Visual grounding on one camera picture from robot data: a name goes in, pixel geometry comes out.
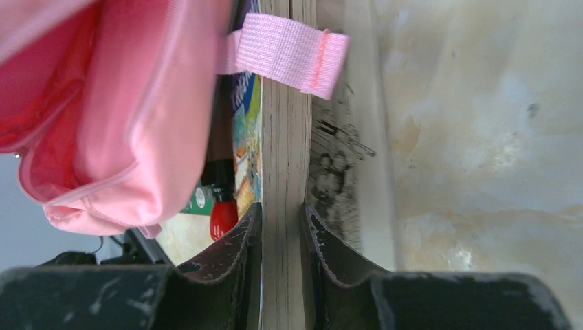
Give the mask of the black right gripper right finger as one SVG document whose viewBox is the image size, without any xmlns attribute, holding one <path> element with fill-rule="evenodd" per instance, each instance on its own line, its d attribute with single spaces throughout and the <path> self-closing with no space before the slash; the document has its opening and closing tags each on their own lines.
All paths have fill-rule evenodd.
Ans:
<svg viewBox="0 0 583 330">
<path fill-rule="evenodd" d="M 303 204 L 308 329 L 570 329 L 553 292 L 518 273 L 390 272 L 332 233 Z"/>
</svg>

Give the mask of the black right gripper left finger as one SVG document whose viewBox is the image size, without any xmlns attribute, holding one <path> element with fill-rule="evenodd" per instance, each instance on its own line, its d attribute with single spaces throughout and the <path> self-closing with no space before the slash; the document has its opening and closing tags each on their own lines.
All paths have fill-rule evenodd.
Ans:
<svg viewBox="0 0 583 330">
<path fill-rule="evenodd" d="M 258 329 L 262 208 L 180 266 L 44 265 L 1 274 L 2 329 Z"/>
</svg>

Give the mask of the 91-Storey Treehouse book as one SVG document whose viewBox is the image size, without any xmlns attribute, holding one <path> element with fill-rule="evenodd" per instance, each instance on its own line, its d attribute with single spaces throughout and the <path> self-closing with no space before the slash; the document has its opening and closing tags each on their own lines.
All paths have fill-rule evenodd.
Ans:
<svg viewBox="0 0 583 330">
<path fill-rule="evenodd" d="M 236 114 L 250 269 L 238 329 L 393 329 L 398 265 L 371 1 L 253 1 L 225 42 L 260 89 Z"/>
</svg>

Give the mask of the pink student backpack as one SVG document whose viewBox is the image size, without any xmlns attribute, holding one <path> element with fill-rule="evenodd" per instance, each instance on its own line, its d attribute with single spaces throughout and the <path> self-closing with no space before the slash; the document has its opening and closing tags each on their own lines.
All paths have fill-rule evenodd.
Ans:
<svg viewBox="0 0 583 330">
<path fill-rule="evenodd" d="M 49 222 L 152 239 L 204 168 L 218 79 L 330 99 L 346 35 L 231 1 L 2 1 L 1 152 Z"/>
</svg>

